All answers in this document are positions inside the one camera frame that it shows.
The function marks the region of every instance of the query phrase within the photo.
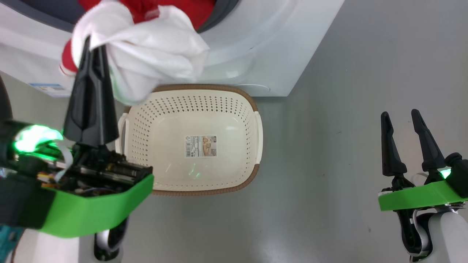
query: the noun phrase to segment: beige plastic basket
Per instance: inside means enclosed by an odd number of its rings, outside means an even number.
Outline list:
[[[153,166],[158,195],[237,191],[254,179],[262,159],[258,109],[249,95],[230,86],[158,87],[124,113],[118,126],[121,134],[125,127],[128,159]],[[119,139],[116,151],[122,152]]]

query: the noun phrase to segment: green light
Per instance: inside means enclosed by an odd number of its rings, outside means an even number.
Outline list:
[[[39,144],[51,140],[63,140],[60,132],[46,126],[33,125],[26,127],[15,138],[15,148],[19,152],[31,153]]]
[[[442,177],[443,177],[444,179],[447,179],[447,177],[450,175],[451,172],[452,172],[451,169],[447,169],[447,170],[442,170],[442,171],[440,171],[440,173],[442,174]]]

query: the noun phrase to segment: floor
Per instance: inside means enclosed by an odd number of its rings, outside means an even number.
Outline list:
[[[413,108],[445,156],[468,155],[467,11],[463,0],[346,0],[289,97],[256,98],[256,179],[224,195],[149,197],[131,216],[124,262],[407,262],[396,214],[377,202],[391,182],[380,114],[409,177],[422,162]],[[65,99],[5,82],[16,118],[61,127]]]

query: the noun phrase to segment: washing machine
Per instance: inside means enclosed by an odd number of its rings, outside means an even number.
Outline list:
[[[343,1],[218,0],[199,29],[210,52],[198,83],[288,96]],[[59,63],[83,13],[77,0],[0,0],[0,71],[68,96]]]

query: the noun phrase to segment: white cloth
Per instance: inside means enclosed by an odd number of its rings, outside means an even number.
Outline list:
[[[73,29],[73,62],[79,67],[88,36],[91,50],[106,44],[114,97],[127,105],[143,102],[162,80],[195,81],[208,45],[182,10],[159,6],[159,11],[159,18],[134,24],[120,2],[101,2]]]

